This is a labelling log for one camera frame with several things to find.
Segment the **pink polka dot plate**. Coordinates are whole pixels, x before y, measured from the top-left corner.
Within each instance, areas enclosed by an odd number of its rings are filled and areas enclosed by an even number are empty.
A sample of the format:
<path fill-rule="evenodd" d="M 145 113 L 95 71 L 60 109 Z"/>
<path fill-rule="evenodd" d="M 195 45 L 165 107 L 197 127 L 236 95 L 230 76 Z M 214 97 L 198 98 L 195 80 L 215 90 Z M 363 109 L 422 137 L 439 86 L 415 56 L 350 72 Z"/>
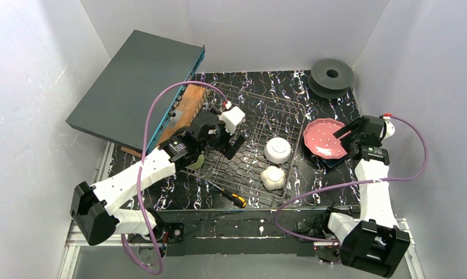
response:
<path fill-rule="evenodd" d="M 347 151 L 334 133 L 344 126 L 344 123 L 334 119 L 316 119 L 302 133 L 304 144 L 314 155 L 323 159 L 341 159 L 347 155 Z"/>

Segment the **pink patterned bowl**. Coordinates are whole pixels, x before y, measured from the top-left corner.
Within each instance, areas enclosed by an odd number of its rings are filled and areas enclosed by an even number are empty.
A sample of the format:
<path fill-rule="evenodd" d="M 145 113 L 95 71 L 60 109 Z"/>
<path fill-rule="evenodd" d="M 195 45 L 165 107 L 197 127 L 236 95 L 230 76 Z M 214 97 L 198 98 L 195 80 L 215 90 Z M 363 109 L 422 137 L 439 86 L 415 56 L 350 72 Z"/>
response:
<path fill-rule="evenodd" d="M 274 164 L 286 163 L 291 156 L 291 145 L 284 138 L 272 138 L 264 147 L 264 155 Z"/>

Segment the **white flower shaped bowl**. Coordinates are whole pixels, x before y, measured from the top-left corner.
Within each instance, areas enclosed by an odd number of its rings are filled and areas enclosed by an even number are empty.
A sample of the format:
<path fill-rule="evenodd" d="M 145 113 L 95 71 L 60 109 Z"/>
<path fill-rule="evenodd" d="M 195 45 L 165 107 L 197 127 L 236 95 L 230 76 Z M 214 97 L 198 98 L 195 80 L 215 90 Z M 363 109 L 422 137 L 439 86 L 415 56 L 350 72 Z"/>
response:
<path fill-rule="evenodd" d="M 261 172 L 260 179 L 263 186 L 268 191 L 275 191 L 284 188 L 286 181 L 286 174 L 284 170 L 276 166 L 269 166 Z"/>

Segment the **light green ceramic mug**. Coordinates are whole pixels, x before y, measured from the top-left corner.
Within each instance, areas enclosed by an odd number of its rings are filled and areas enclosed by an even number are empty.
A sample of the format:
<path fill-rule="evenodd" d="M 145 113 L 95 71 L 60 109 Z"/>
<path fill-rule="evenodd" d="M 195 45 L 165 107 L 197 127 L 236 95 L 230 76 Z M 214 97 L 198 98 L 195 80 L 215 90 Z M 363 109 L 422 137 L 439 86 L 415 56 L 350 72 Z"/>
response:
<path fill-rule="evenodd" d="M 202 165 L 204 164 L 204 161 L 205 161 L 205 153 L 203 152 L 197 157 L 196 161 L 189 164 L 186 168 L 191 169 L 191 170 L 200 169 Z"/>

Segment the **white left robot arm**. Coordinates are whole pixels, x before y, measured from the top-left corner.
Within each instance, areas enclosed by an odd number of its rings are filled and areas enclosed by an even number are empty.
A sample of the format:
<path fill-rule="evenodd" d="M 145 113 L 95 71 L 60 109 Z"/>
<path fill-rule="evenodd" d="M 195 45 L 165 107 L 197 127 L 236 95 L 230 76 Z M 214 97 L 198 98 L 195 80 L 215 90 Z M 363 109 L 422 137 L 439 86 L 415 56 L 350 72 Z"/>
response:
<path fill-rule="evenodd" d="M 189 126 L 175 131 L 143 162 L 93 185 L 85 181 L 78 184 L 70 215 L 87 243 L 99 245 L 114 234 L 148 235 L 156 227 L 152 213 L 122 209 L 122 204 L 152 184 L 199 162 L 207 151 L 218 151 L 232 159 L 245 138 L 239 136 L 234 144 L 230 140 L 244 122 L 245 113 L 237 106 L 220 114 L 199 112 Z"/>

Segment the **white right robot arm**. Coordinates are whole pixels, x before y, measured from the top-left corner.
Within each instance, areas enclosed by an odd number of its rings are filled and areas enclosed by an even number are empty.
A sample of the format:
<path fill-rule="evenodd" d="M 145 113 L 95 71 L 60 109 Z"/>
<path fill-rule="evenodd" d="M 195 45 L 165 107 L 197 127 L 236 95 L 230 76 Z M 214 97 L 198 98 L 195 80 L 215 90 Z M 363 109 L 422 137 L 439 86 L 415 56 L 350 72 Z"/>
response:
<path fill-rule="evenodd" d="M 360 221 L 350 210 L 327 208 L 312 224 L 302 221 L 296 232 L 336 240 L 335 257 L 348 267 L 384 278 L 397 269 L 411 241 L 398 228 L 390 202 L 388 151 L 382 141 L 395 133 L 390 115 L 361 116 L 350 124 L 315 120 L 303 132 L 305 146 L 324 159 L 348 157 L 355 163 L 360 194 Z"/>

